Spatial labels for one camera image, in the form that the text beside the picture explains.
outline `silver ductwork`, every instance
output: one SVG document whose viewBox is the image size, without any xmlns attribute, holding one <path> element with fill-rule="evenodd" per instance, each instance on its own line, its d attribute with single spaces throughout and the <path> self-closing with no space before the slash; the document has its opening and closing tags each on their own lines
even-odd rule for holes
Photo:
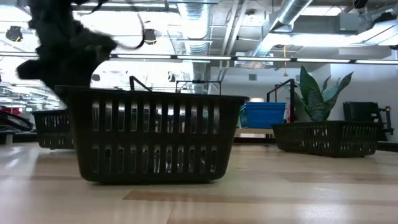
<svg viewBox="0 0 398 224">
<path fill-rule="evenodd" d="M 274 44 L 267 38 L 270 31 L 283 26 L 289 26 L 303 13 L 313 0 L 284 0 L 278 11 L 277 17 L 266 21 L 265 37 L 255 50 L 252 51 L 253 57 L 265 57 L 273 48 Z"/>
<path fill-rule="evenodd" d="M 189 55 L 207 55 L 210 44 L 200 42 L 209 36 L 210 5 L 209 4 L 177 4 L 183 19 L 183 36 L 193 41 L 185 42 L 185 49 Z M 207 63 L 192 63 L 192 80 L 204 80 Z M 192 85 L 194 93 L 202 93 L 203 85 Z"/>
</svg>

